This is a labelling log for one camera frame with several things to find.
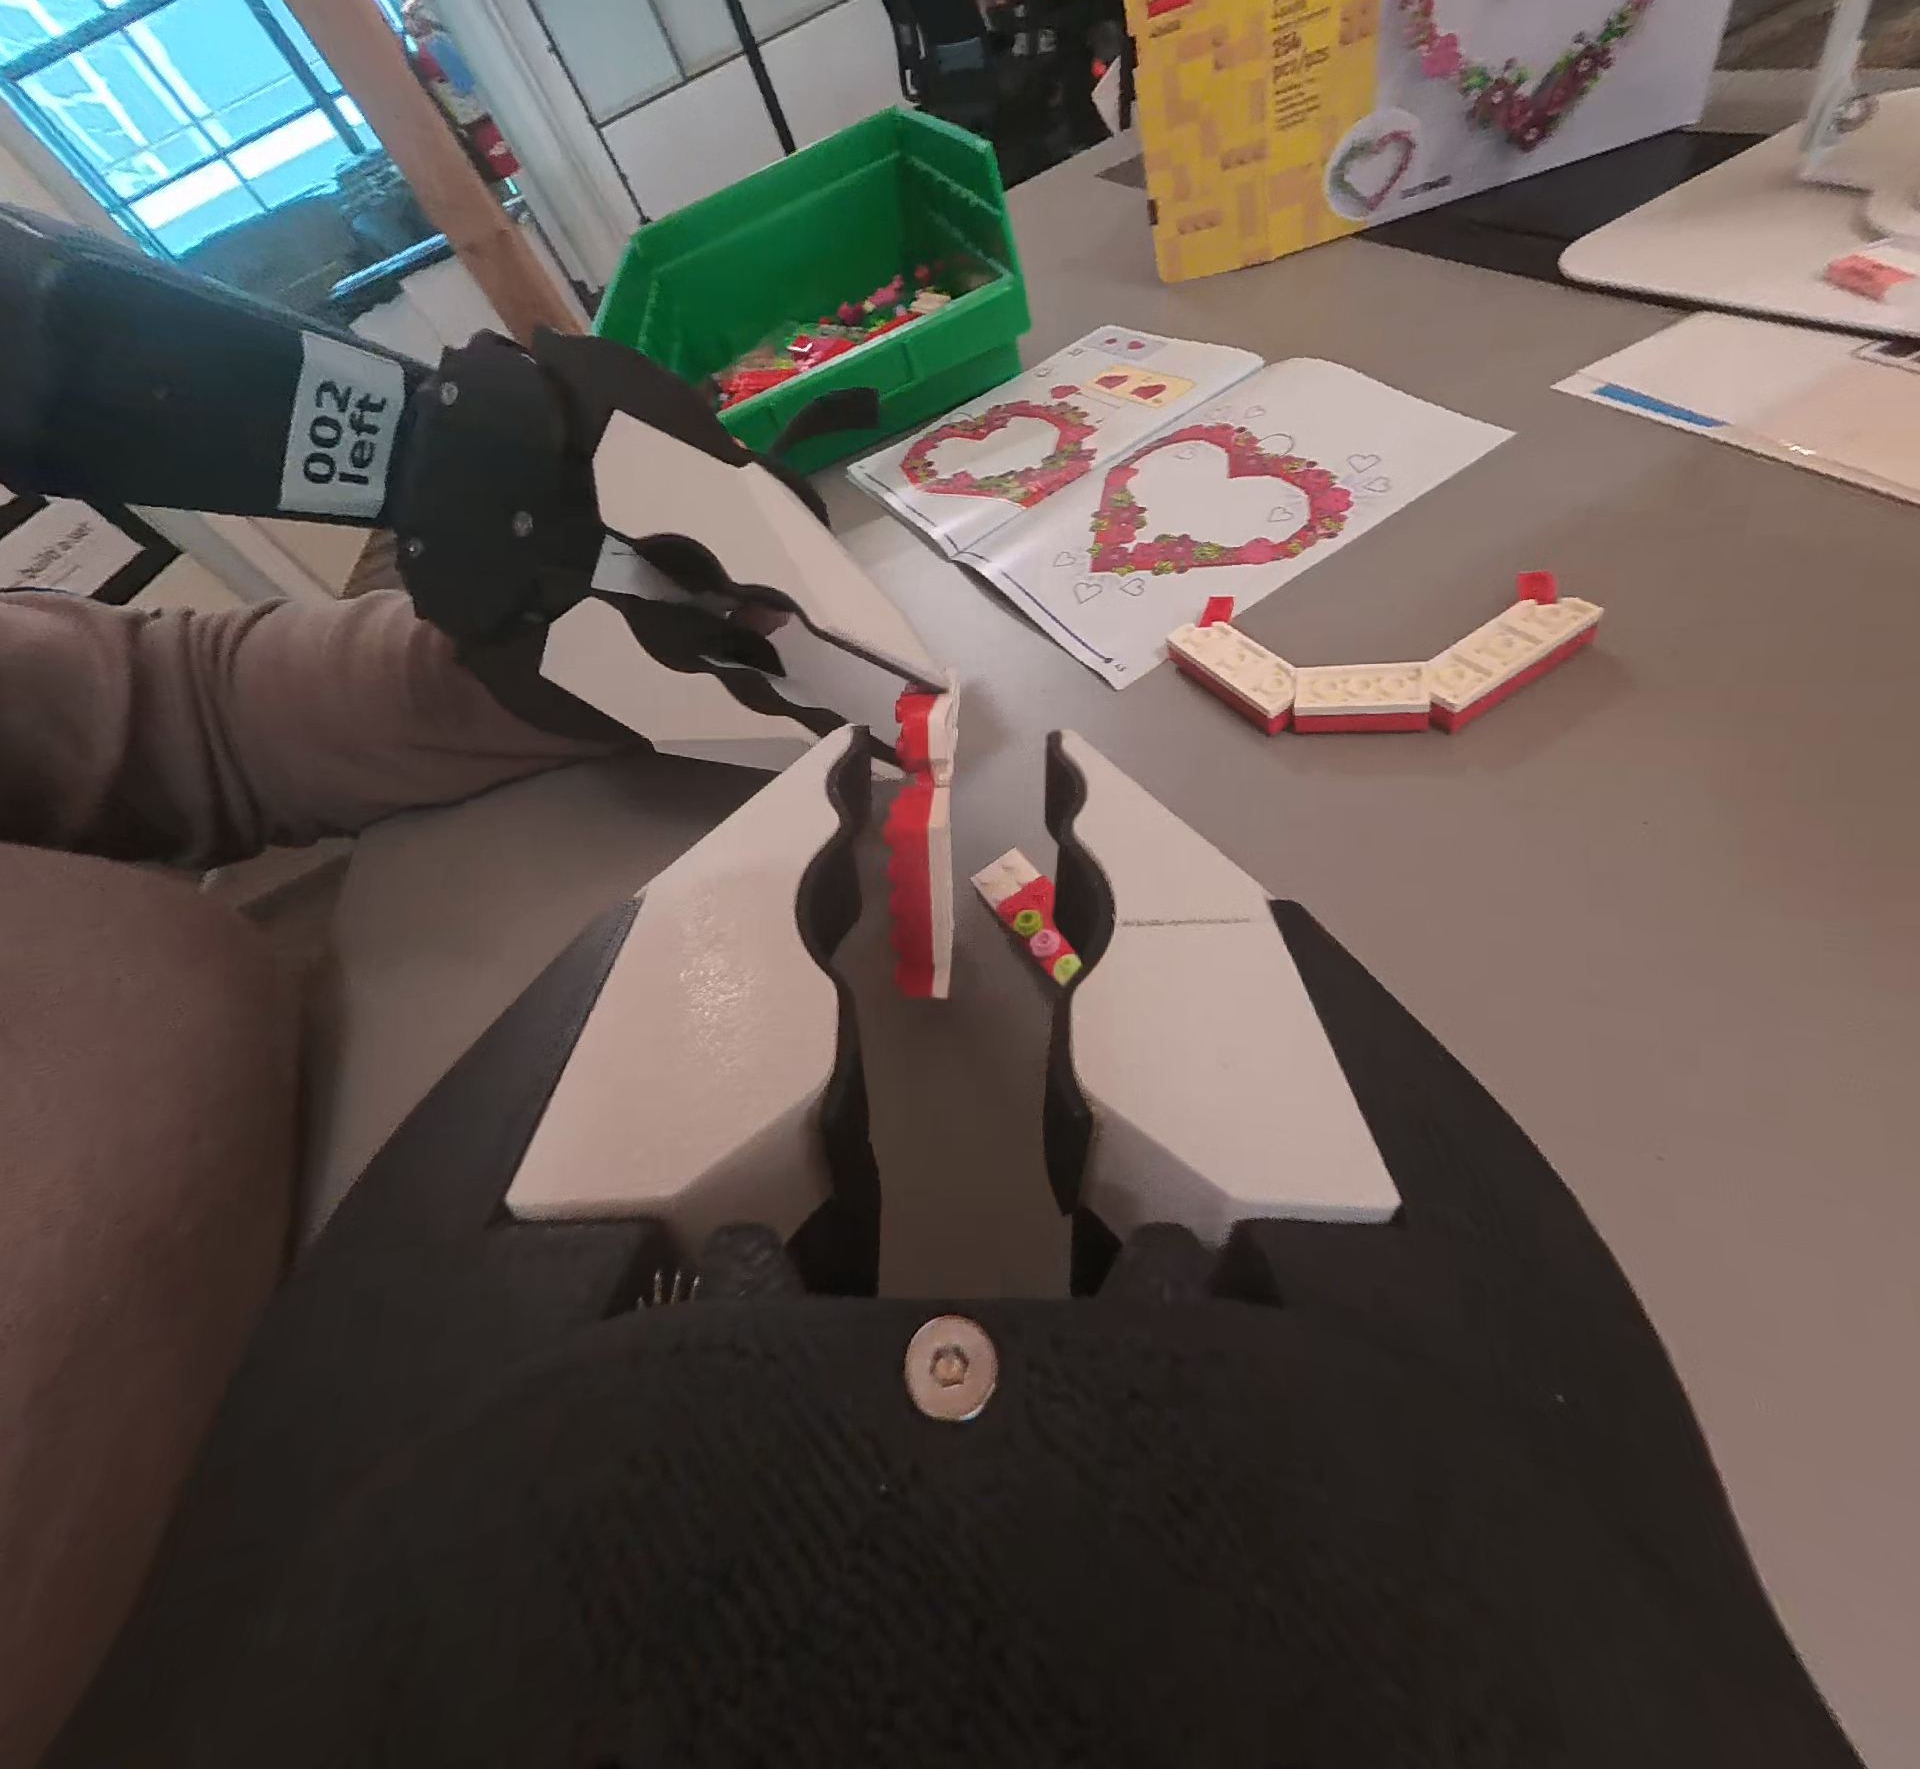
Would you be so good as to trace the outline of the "yellow lego set box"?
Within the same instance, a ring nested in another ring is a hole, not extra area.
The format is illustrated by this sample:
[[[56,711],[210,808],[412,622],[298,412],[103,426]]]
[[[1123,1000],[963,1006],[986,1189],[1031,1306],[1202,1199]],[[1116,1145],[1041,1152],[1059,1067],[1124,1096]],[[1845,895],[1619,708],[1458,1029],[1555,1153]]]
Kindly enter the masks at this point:
[[[1124,0],[1163,284],[1512,187],[1706,107],[1735,0]]]

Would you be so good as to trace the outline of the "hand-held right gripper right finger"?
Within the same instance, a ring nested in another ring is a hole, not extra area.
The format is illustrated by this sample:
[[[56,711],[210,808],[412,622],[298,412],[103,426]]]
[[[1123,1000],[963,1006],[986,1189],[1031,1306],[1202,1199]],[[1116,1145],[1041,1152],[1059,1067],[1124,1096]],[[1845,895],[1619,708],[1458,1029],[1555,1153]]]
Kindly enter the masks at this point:
[[[1053,1013],[1043,1163],[1105,1231],[1390,1224],[1402,1207],[1265,883],[1059,728],[1043,817],[1082,967]]]

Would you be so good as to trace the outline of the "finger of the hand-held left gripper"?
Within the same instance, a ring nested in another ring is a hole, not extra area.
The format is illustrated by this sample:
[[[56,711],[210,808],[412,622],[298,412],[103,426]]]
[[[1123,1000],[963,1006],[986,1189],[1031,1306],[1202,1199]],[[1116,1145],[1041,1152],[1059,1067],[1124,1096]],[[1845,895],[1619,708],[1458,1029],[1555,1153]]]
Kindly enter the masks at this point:
[[[725,461],[652,423],[609,423],[594,484],[608,534],[683,590],[783,607],[890,675],[952,686],[900,604],[766,463]]]
[[[769,584],[708,598],[594,586],[544,626],[540,675],[648,749],[815,749],[840,728],[874,749],[874,725],[792,693],[769,641],[741,648],[747,612],[804,618]]]

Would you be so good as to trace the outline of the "person's brown clothing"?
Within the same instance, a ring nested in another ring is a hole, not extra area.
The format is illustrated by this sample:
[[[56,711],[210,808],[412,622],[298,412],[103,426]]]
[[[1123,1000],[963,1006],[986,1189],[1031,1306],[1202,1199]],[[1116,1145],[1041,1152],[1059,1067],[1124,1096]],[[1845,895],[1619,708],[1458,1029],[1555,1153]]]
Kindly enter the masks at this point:
[[[171,872],[3,847],[3,1762],[108,1655],[289,1252],[305,991]]]

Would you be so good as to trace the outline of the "wooden top white tilt stand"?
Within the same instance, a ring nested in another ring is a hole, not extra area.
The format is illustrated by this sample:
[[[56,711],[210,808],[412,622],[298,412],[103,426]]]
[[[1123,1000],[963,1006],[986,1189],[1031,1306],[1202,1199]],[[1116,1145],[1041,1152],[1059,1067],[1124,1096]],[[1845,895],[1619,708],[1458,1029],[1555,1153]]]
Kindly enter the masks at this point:
[[[1799,127],[1572,241],[1558,273],[1676,305],[1917,335],[1917,292],[1871,304],[1824,280],[1860,244],[1917,244],[1917,89],[1867,89],[1871,6],[1838,0]]]

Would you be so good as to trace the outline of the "red fire extinguisher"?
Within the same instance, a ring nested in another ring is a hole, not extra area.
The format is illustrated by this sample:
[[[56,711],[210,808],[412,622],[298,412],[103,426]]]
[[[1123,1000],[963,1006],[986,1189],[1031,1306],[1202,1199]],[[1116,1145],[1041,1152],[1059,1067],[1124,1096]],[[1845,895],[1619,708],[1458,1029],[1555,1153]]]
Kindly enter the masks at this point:
[[[483,87],[428,0],[401,0],[408,60],[476,173],[495,188],[520,173]]]

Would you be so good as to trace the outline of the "pile of lego pieces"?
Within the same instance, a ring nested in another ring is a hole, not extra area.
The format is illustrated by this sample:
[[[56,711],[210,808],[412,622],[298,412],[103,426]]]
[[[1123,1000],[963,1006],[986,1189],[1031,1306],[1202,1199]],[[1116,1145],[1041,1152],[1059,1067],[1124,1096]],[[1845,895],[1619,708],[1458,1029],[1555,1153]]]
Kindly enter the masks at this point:
[[[872,295],[812,319],[785,319],[704,380],[716,409],[736,409],[792,379],[822,370],[906,324],[936,316],[997,278],[988,265],[942,258],[897,273]]]

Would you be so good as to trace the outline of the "red white lego segment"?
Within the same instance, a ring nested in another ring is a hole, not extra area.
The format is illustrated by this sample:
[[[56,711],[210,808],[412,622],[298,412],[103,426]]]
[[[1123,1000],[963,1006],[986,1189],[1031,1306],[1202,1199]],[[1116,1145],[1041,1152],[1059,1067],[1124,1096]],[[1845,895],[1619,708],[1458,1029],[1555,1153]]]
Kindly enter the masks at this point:
[[[888,847],[888,931],[897,986],[947,999],[956,938],[952,781],[958,771],[958,672],[938,693],[897,700],[900,790],[883,819]]]

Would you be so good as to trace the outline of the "red white lego arc assembly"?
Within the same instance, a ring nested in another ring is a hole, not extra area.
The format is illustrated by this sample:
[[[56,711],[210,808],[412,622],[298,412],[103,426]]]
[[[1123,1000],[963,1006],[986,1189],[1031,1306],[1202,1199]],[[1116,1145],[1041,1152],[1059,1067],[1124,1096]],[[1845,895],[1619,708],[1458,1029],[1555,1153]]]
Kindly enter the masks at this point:
[[[1607,612],[1522,572],[1518,598],[1441,653],[1415,662],[1294,664],[1235,628],[1231,607],[1167,634],[1169,662],[1274,737],[1462,732],[1594,644]]]

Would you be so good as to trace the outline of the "large paned window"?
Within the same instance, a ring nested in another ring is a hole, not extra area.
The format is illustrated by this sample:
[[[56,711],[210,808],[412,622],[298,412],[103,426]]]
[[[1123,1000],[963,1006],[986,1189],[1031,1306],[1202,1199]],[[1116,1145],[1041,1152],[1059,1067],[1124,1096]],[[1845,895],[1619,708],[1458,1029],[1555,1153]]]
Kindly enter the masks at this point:
[[[384,162],[286,0],[3,0],[3,99],[164,258]]]

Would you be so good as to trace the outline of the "wooden support post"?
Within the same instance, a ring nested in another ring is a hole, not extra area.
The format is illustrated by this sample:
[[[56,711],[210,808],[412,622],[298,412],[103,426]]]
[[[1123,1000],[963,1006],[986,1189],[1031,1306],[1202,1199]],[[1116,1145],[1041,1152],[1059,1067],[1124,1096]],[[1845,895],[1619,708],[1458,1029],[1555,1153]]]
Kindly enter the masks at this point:
[[[538,248],[488,188],[467,149],[420,87],[405,41],[376,0],[286,0],[302,28],[370,119],[381,146],[448,238],[509,335],[573,334],[587,324],[570,285],[558,280]]]

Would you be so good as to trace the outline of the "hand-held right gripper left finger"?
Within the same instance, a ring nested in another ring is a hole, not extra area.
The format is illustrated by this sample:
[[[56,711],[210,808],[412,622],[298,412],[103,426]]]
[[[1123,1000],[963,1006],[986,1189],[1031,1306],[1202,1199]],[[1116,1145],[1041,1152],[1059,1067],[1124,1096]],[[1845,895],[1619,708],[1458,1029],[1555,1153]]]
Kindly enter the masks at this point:
[[[832,954],[861,915],[872,744],[835,728],[662,868],[504,1192],[516,1220],[732,1224],[797,1237],[835,1205],[878,1252],[858,1020]]]

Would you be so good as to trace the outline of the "green plastic bin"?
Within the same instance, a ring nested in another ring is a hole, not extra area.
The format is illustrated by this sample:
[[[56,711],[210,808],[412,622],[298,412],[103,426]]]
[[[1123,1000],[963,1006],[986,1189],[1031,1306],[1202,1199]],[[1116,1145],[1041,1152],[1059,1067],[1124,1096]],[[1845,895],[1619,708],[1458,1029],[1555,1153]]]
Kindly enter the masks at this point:
[[[914,436],[1022,370],[1032,312],[990,142],[903,106],[865,117],[643,226],[594,329],[708,395],[708,374],[773,324],[829,313],[942,258],[988,265],[997,278],[719,412],[736,438],[766,452],[819,395],[874,390],[874,429],[792,448],[792,461],[812,473]]]

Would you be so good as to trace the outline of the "clear plastic bag with label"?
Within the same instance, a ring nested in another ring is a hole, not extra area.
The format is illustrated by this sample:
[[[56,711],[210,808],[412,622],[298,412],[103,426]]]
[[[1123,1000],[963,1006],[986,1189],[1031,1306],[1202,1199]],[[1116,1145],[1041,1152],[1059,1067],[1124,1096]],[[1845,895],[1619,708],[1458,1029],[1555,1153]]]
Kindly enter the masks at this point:
[[[1917,507],[1917,340],[1692,313],[1561,395]]]

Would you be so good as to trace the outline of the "person's left forearm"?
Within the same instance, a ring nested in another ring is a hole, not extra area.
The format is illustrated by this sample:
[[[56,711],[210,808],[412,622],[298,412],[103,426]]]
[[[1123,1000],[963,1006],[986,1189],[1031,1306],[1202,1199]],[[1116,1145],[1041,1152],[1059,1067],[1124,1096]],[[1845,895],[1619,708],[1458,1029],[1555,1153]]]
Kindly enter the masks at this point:
[[[225,612],[3,594],[3,839],[229,865],[636,749],[501,694],[398,591]]]

